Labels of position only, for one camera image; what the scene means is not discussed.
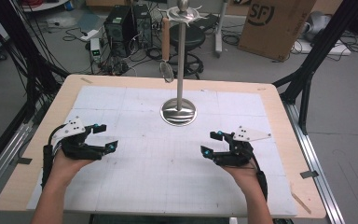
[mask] round metal base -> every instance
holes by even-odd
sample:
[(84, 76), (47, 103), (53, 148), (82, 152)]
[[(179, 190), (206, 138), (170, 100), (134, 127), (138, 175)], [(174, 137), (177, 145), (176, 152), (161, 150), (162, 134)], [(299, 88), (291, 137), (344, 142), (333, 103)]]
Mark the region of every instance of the round metal base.
[(173, 126), (186, 126), (196, 119), (197, 109), (189, 100), (182, 98), (182, 109), (178, 111), (177, 98), (174, 98), (162, 105), (160, 114), (165, 122)]

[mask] wooden table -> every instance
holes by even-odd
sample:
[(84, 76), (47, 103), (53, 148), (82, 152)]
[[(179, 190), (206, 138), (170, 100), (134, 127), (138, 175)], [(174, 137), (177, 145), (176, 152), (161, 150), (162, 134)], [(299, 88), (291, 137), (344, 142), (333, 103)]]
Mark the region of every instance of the wooden table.
[[(130, 87), (148, 89), (176, 89), (176, 84), (165, 84), (161, 78), (99, 77), (71, 75), (62, 85), (48, 113), (32, 141), (24, 151), (31, 164), (18, 164), (0, 195), (1, 211), (25, 211), (43, 164), (42, 147), (51, 130), (64, 123), (77, 94), (83, 86)], [(323, 218), (324, 205), (312, 178), (303, 179), (300, 173), (308, 171), (300, 146), (283, 108), (279, 93), (271, 84), (184, 80), (185, 90), (237, 91), (260, 95), (268, 115), (269, 125), (279, 150), (282, 165), (295, 198), (297, 217)]]

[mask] computer tower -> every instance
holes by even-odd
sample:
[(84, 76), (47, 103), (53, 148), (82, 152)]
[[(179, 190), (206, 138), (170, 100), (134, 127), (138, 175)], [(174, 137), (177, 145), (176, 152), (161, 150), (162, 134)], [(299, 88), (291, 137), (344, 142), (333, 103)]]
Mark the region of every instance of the computer tower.
[(139, 48), (147, 49), (153, 47), (152, 18), (149, 13), (149, 8), (145, 4), (139, 4), (133, 6), (132, 9), (136, 33), (138, 34), (137, 40)]
[(131, 7), (114, 6), (103, 25), (112, 55), (130, 56), (130, 41), (136, 36)]

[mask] person's arm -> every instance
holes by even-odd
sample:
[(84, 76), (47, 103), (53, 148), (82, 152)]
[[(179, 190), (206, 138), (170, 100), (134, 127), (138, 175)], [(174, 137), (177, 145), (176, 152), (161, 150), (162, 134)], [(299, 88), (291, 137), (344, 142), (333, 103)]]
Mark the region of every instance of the person's arm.
[(245, 195), (246, 203), (248, 205), (248, 223), (272, 224), (269, 207), (267, 206), (263, 191), (258, 184), (255, 169), (252, 169), (252, 166), (250, 165), (242, 168), (225, 166), (222, 168), (234, 177), (235, 182)]
[(66, 158), (61, 150), (57, 152), (48, 182), (40, 195), (31, 223), (62, 223), (66, 188), (77, 172), (91, 162), (72, 160)]

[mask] white grid paper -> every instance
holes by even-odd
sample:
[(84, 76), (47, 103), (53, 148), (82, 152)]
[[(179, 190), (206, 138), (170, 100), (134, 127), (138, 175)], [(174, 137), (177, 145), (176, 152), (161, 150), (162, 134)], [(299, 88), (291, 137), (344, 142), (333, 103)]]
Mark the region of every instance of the white grid paper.
[[(84, 167), (65, 195), (65, 210), (91, 213), (246, 217), (246, 201), (232, 177), (204, 159), (200, 146), (227, 150), (209, 132), (244, 127), (271, 133), (258, 94), (184, 91), (198, 109), (185, 127), (167, 124), (159, 110), (176, 91), (83, 87), (67, 120), (79, 116), (85, 125), (106, 124), (90, 134), (89, 145), (118, 140), (115, 153)], [(296, 207), (272, 138), (251, 143), (267, 175), (268, 207), (275, 217), (293, 217)], [(35, 209), (40, 178), (28, 209)]]

